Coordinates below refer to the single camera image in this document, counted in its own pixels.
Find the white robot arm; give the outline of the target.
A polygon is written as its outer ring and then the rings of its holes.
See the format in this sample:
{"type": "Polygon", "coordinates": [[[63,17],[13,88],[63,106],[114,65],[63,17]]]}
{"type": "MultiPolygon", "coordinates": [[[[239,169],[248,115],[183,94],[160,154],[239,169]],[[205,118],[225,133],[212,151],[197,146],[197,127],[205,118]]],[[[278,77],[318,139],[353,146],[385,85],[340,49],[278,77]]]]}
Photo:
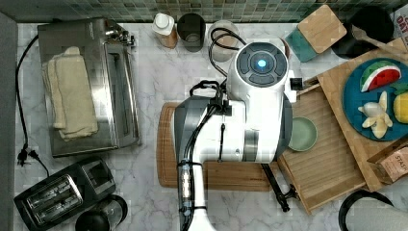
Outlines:
{"type": "Polygon", "coordinates": [[[285,48],[250,42],[230,63],[224,83],[203,80],[172,116],[177,163],[180,231],[212,231],[204,192],[203,164],[209,161],[269,164],[288,147],[293,110],[285,85],[285,48]]]}

